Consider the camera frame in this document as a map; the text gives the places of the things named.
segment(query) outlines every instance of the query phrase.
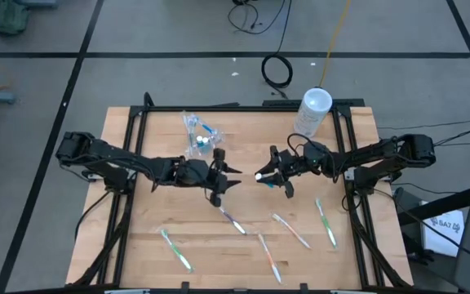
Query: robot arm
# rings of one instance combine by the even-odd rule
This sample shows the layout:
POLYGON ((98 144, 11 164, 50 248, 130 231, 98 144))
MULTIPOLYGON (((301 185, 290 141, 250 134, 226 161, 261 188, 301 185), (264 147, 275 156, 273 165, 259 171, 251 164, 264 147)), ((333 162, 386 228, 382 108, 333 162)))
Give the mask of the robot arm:
POLYGON ((228 180, 224 172, 240 173, 224 162, 225 152, 214 150, 214 161, 208 167, 205 161, 174 158, 146 158, 109 145, 85 132, 66 132, 55 156, 64 167, 84 166, 102 176, 107 189, 125 193, 131 189, 131 177, 140 172, 153 181, 152 190, 159 185, 174 187, 201 187, 211 190, 210 202, 220 206, 219 194, 238 183, 228 180))
POLYGON ((304 154, 299 155, 295 150, 295 154, 287 149, 278 152, 277 146, 271 146, 269 163, 255 173, 257 182, 279 187, 284 185, 286 196, 291 198, 294 188, 289 178, 292 176, 312 172, 331 177, 336 182, 339 174, 345 172, 346 178, 353 180, 357 191, 372 194, 376 183, 383 177, 391 176, 395 180, 403 168, 428 167, 436 162, 432 139, 426 135, 383 139, 345 154, 331 152, 324 145, 310 140, 303 147, 304 154), (375 161, 380 162, 372 167, 361 166, 375 161), (271 176, 263 176, 272 172, 275 173, 271 176))

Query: green toothbrush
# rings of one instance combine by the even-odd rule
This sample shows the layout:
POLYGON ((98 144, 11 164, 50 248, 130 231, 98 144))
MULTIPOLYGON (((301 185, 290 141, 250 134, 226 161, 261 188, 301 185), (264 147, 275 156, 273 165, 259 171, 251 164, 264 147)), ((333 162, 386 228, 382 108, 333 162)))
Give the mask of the green toothbrush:
POLYGON ((315 200, 315 203, 317 204, 318 211, 320 212, 320 216, 322 218, 322 223, 324 223, 324 226, 327 229, 327 234, 330 236, 330 240, 331 240, 331 243, 333 244, 333 248, 336 249, 335 236, 333 235, 333 232, 331 231, 330 223, 327 221, 326 216, 324 216, 324 212, 322 212, 322 204, 320 202, 320 199, 317 198, 317 200, 315 200))
POLYGON ((179 249, 177 249, 177 246, 168 238, 168 232, 166 232, 165 229, 161 230, 161 235, 162 237, 168 242, 168 244, 171 247, 171 250, 179 257, 180 261, 183 263, 184 266, 186 266, 186 269, 188 269, 188 274, 193 272, 193 267, 189 264, 189 262, 184 258, 182 253, 180 253, 179 249))

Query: clear plastic bag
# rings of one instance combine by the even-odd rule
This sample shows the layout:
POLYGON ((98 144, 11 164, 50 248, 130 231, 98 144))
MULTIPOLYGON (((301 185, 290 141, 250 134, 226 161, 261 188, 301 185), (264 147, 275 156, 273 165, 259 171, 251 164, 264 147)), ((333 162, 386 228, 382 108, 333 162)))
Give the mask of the clear plastic bag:
POLYGON ((186 156, 207 156, 221 142, 224 142, 224 133, 208 126, 197 115, 182 112, 182 118, 188 133, 188 147, 186 156))

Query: floor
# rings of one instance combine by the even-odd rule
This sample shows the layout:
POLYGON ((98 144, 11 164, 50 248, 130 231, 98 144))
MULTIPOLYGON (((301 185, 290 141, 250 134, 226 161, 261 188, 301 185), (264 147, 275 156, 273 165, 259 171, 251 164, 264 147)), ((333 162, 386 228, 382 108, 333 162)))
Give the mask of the floor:
MULTIPOLYGON (((281 4, 253 3, 264 25, 281 4)), ((63 0, 55 10, 32 11, 20 36, 0 38, 6 69, 0 84, 10 76, 18 97, 0 105, 0 271, 34 178, 42 180, 7 291, 61 287, 68 270, 87 185, 59 169, 47 142, 65 130, 99 135, 109 106, 138 105, 145 91, 156 105, 260 105, 279 97, 259 69, 263 52, 277 49, 285 14, 266 33, 249 35, 230 26, 232 6, 229 0, 63 0), (44 178, 36 174, 41 162, 44 178)), ((327 50, 343 8, 344 1, 293 1, 282 46, 292 56, 295 74, 286 89, 292 99, 318 83, 324 65, 318 52, 327 50)), ((240 11, 233 17, 242 22, 240 11)), ((352 0, 335 52, 325 88, 334 98, 363 98, 379 127, 470 119, 470 1, 352 0), (459 29, 462 20, 466 31, 459 29)), ((268 67, 271 79, 285 78, 280 64, 268 67)), ((411 131, 440 140, 468 129, 411 131)), ((403 132, 379 129, 382 137, 403 132)), ((469 188, 470 145, 437 149, 436 164, 407 170, 398 182, 469 188)), ((441 197, 407 189, 426 200, 441 197)), ((414 275, 421 287, 447 287, 421 269, 414 275)))

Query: green backpack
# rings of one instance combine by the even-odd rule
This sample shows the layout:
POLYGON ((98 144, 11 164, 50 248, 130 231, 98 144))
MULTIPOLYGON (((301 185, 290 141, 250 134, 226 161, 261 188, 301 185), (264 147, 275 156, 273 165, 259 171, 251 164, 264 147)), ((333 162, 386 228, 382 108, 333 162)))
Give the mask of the green backpack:
POLYGON ((26 29, 29 9, 12 0, 0 0, 0 33, 17 35, 26 29))

